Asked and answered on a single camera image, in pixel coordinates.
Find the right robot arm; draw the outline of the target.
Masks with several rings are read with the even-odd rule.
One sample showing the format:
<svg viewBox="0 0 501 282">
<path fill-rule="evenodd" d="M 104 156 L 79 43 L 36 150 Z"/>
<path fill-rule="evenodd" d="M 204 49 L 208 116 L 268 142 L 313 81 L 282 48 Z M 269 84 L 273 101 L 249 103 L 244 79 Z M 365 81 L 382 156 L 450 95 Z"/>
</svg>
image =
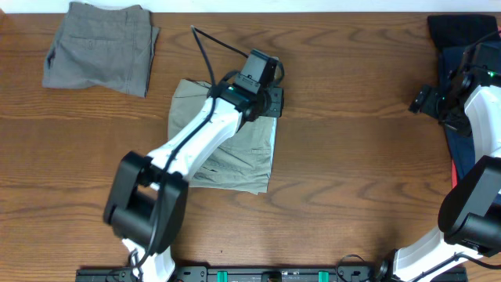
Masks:
<svg viewBox="0 0 501 282">
<path fill-rule="evenodd" d="M 438 224 L 394 250 L 372 281 L 465 281 L 463 262 L 486 267 L 500 252 L 500 72 L 468 63 L 453 76 L 439 121 L 471 134 L 474 165 L 445 197 Z"/>
</svg>

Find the khaki green shorts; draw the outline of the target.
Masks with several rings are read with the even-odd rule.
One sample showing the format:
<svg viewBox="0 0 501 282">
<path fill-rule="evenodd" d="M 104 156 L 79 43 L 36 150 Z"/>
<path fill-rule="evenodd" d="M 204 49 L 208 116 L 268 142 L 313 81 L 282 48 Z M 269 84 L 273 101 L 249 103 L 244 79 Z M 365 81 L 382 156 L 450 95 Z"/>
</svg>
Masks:
<svg viewBox="0 0 501 282">
<path fill-rule="evenodd" d="M 202 109 L 211 85 L 182 79 L 171 100 L 168 138 L 175 137 Z M 278 120 L 259 117 L 222 143 L 190 181 L 191 187 L 265 193 L 272 174 Z"/>
</svg>

